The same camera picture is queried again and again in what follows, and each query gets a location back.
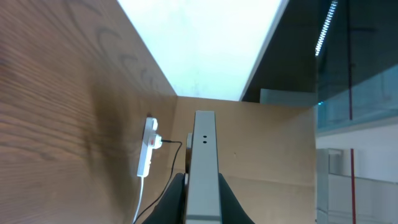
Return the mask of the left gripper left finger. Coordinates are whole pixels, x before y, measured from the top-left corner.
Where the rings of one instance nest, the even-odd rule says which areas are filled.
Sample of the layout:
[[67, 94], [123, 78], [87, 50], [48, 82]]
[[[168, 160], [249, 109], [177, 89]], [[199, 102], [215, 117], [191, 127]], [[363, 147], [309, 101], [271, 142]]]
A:
[[159, 203], [142, 224], [181, 224], [184, 203], [185, 175], [177, 173]]

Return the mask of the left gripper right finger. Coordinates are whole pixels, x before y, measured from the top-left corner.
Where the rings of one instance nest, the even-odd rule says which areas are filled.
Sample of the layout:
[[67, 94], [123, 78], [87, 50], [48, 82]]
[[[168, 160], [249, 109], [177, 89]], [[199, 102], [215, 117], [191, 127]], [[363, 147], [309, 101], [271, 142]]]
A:
[[222, 224], [254, 224], [221, 173], [218, 174], [218, 178]]

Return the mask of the white power strip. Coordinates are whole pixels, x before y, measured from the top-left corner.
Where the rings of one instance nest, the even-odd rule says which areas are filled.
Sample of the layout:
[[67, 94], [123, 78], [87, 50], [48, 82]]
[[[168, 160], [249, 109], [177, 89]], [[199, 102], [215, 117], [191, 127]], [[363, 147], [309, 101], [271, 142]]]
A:
[[145, 178], [149, 175], [152, 153], [162, 146], [162, 136], [157, 134], [158, 121], [147, 117], [142, 138], [141, 153], [137, 167], [137, 176]]

